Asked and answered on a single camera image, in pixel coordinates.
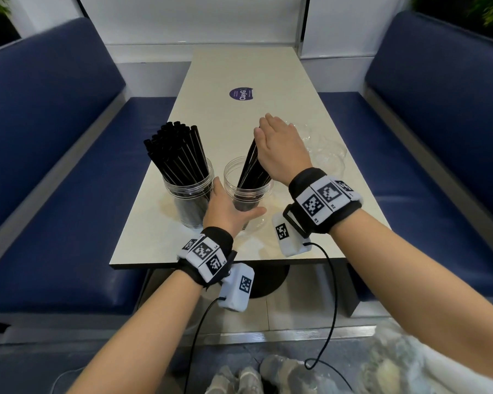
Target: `blue cushioned bench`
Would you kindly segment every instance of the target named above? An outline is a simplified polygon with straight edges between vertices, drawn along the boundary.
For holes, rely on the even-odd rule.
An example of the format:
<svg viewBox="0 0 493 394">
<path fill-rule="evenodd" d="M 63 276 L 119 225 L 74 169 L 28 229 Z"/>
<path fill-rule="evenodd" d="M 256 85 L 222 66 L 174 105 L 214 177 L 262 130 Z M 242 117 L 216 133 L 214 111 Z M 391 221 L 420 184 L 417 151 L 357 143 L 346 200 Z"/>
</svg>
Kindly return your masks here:
<svg viewBox="0 0 493 394">
<path fill-rule="evenodd" d="M 89 19 L 0 49 L 0 226 L 124 80 Z M 130 98 L 0 258 L 0 314 L 130 315 L 146 271 L 109 261 L 174 98 Z"/>
<path fill-rule="evenodd" d="M 367 84 L 493 213 L 493 42 L 401 12 Z M 358 93 L 322 93 L 393 231 L 493 297 L 493 251 Z M 374 298 L 349 269 L 360 301 Z"/>
</svg>

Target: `black cable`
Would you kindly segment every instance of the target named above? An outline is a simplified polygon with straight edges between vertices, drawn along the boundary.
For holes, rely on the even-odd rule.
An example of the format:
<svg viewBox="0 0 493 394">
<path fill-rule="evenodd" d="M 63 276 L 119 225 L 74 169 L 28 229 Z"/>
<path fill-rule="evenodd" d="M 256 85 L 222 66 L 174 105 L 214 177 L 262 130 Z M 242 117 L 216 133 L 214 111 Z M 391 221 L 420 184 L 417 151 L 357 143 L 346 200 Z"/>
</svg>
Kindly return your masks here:
<svg viewBox="0 0 493 394">
<path fill-rule="evenodd" d="M 314 358 L 307 358 L 307 359 L 305 359 L 305 364 L 307 364 L 307 362 L 309 362 L 309 361 L 311 361 L 313 359 Z M 331 368 L 333 371 L 335 371 L 338 375 L 340 375 L 340 377 L 343 379 L 343 381 L 345 382 L 345 384 L 347 384 L 347 386 L 349 387 L 349 389 L 351 391 L 353 391 L 351 385 L 348 383 L 347 379 L 343 377 L 343 375 L 340 373 L 339 370 L 337 370 L 334 366 L 327 364 L 325 361 L 322 361 L 321 359 L 318 359 L 316 361 L 319 362 L 320 364 L 327 365 L 329 368 Z"/>
<path fill-rule="evenodd" d="M 212 308 L 212 306 L 217 303 L 219 300 L 226 300 L 226 297 L 218 297 L 214 301 L 210 303 L 208 306 L 207 310 L 204 312 L 203 317 L 201 318 L 201 322 L 199 322 L 199 325 L 197 326 L 196 330 L 196 335 L 193 337 L 193 343 L 192 343 L 192 348 L 190 349 L 190 357 L 188 358 L 188 372 L 186 372 L 186 381 L 184 382 L 184 394 L 186 394 L 186 390 L 188 389 L 188 378 L 190 377 L 190 368 L 192 366 L 192 358 L 193 358 L 193 351 L 196 348 L 196 341 L 197 341 L 197 335 L 199 334 L 199 330 L 201 329 L 201 325 L 203 324 L 204 318 L 208 314 L 208 311 Z"/>
<path fill-rule="evenodd" d="M 314 369 L 314 367 L 318 363 L 323 364 L 323 365 L 327 365 L 329 368 L 331 368 L 333 371 L 335 371 L 338 375 L 341 376 L 341 378 L 343 379 L 343 381 L 347 384 L 347 386 L 349 387 L 349 389 L 351 389 L 351 391 L 352 391 L 351 385 L 347 382 L 347 380 L 343 377 L 343 375 L 336 368 L 334 368 L 333 366 L 327 364 L 326 362 L 324 362 L 324 361 L 322 361 L 320 359 L 321 356 L 322 356 L 322 354 L 323 354 L 323 351 L 325 351 L 325 349 L 329 345 L 329 341 L 331 341 L 332 332 L 334 331 L 334 325 L 336 324 L 336 317 L 338 315 L 338 285 L 336 283 L 336 274 L 334 272 L 334 266 L 332 265 L 332 261 L 329 258 L 329 255 L 327 254 L 327 252 L 325 251 L 325 249 L 323 249 L 320 245 L 318 245 L 317 243 L 312 243 L 312 242 L 307 242 L 307 243 L 304 243 L 303 245 L 304 246 L 314 245 L 314 246 L 316 246 L 317 248 L 319 248 L 323 252 L 323 254 L 325 255 L 325 258 L 327 259 L 327 263 L 329 264 L 329 267 L 331 268 L 332 280 L 334 281 L 334 317 L 332 318 L 331 330 L 329 331 L 329 336 L 327 337 L 327 340 L 325 341 L 325 344 L 323 345 L 323 347 L 320 350 L 320 353 L 317 355 L 317 357 L 316 358 L 307 358 L 307 359 L 305 359 L 305 369 L 312 370 L 312 369 Z M 312 366 L 308 366 L 307 363 L 309 361 L 312 361 L 312 360 L 314 361 L 314 364 L 312 364 Z"/>
</svg>

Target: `clear plastic jar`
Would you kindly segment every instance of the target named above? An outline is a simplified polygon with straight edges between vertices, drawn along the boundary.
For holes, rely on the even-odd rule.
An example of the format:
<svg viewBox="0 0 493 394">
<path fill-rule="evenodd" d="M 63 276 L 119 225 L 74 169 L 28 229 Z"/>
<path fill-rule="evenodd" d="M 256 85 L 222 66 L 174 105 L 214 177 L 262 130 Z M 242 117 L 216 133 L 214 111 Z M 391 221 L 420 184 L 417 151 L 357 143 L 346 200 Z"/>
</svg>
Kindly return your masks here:
<svg viewBox="0 0 493 394">
<path fill-rule="evenodd" d="M 181 222 L 189 228 L 203 227 L 214 179 L 212 163 L 208 159 L 207 166 L 208 176 L 194 185 L 177 186 L 164 180 L 164 186 L 173 197 Z"/>
<path fill-rule="evenodd" d="M 246 157 L 240 156 L 230 161 L 224 168 L 224 189 L 234 201 L 234 206 L 242 212 L 249 211 L 257 206 L 263 206 L 266 198 L 271 194 L 274 181 L 256 189 L 241 189 L 237 187 Z M 247 231 L 254 231 L 266 221 L 266 215 L 253 219 L 246 224 Z"/>
</svg>

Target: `white partition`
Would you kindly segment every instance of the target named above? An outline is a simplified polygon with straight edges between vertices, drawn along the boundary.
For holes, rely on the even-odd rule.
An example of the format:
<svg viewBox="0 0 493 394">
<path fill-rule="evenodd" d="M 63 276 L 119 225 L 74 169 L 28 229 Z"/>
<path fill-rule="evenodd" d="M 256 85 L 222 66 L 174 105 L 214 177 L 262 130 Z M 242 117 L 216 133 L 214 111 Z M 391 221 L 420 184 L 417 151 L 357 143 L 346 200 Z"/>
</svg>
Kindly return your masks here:
<svg viewBox="0 0 493 394">
<path fill-rule="evenodd" d="M 406 0 L 310 0 L 302 59 L 373 56 Z"/>
<path fill-rule="evenodd" d="M 301 0 L 81 0 L 106 44 L 294 44 Z"/>
</svg>

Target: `blue backrest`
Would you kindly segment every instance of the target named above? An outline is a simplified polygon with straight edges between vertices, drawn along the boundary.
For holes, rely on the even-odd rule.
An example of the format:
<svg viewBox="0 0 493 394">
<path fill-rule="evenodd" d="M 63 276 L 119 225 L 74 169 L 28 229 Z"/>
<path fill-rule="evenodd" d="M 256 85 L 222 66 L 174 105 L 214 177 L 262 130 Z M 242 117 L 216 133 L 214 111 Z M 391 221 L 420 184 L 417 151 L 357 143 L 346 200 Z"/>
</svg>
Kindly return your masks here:
<svg viewBox="0 0 493 394">
<path fill-rule="evenodd" d="M 89 19 L 0 49 L 0 224 L 124 86 Z"/>
<path fill-rule="evenodd" d="M 366 81 L 493 213 L 493 41 L 401 12 Z"/>
</svg>

